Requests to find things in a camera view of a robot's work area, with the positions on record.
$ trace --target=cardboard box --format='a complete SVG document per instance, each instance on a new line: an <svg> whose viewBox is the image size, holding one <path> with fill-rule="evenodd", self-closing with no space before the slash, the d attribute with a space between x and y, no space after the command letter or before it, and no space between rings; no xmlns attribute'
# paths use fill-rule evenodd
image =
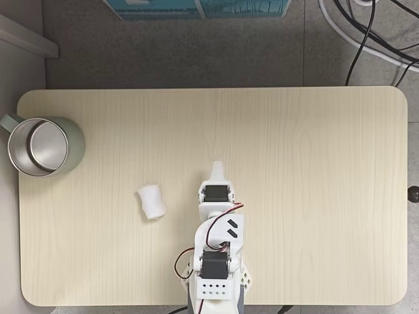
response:
<svg viewBox="0 0 419 314"><path fill-rule="evenodd" d="M291 0L104 0L121 20L284 16Z"/></svg>

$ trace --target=floor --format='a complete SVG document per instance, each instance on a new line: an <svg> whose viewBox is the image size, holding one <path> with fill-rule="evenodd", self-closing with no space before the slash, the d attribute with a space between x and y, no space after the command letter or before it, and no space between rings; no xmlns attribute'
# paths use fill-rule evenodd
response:
<svg viewBox="0 0 419 314"><path fill-rule="evenodd" d="M419 12L419 1L401 0ZM332 18L361 36L325 0ZM353 5L360 20L370 10ZM46 63L48 88L214 88L341 86L356 49L325 22L316 0L293 0L286 17L122 22L101 0L43 0L45 37L60 58ZM419 38L419 20L388 0L377 4L373 29L396 47ZM410 50L412 55L418 49ZM394 84L400 69L366 53L351 84ZM419 76L400 89L409 103L409 186L419 185ZM419 312L419 205L409 204L409 287L389 307L296 306L288 314L409 314ZM59 307L54 314L165 314L174 307ZM247 306L247 314L276 313L279 306Z"/></svg>

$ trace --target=table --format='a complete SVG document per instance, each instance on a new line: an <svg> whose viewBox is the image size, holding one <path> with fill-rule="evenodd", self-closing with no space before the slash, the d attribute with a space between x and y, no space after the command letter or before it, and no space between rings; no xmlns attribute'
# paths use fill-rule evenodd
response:
<svg viewBox="0 0 419 314"><path fill-rule="evenodd" d="M245 203L246 304L405 295L407 102L395 88L45 90L18 113L67 117L87 146L71 173L20 175L32 304L185 304L172 267L193 246L214 158ZM150 183L168 208L160 220L136 195Z"/></svg>

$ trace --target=mug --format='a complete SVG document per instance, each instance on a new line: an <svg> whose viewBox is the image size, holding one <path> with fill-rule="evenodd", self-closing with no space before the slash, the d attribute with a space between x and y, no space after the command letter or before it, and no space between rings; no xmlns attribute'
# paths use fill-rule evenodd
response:
<svg viewBox="0 0 419 314"><path fill-rule="evenodd" d="M31 177L49 177L74 169L82 160L84 136L61 117L23 119L6 114L0 126L10 132L7 151L14 167Z"/></svg>

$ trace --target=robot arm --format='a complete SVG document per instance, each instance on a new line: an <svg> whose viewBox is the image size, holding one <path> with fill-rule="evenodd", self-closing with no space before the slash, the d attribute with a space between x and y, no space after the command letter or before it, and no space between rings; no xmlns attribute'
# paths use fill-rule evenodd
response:
<svg viewBox="0 0 419 314"><path fill-rule="evenodd" d="M198 191L202 224L194 237L194 256L185 270L190 314L242 314L250 276L242 262L244 216L232 213L234 189L214 161L211 177Z"/></svg>

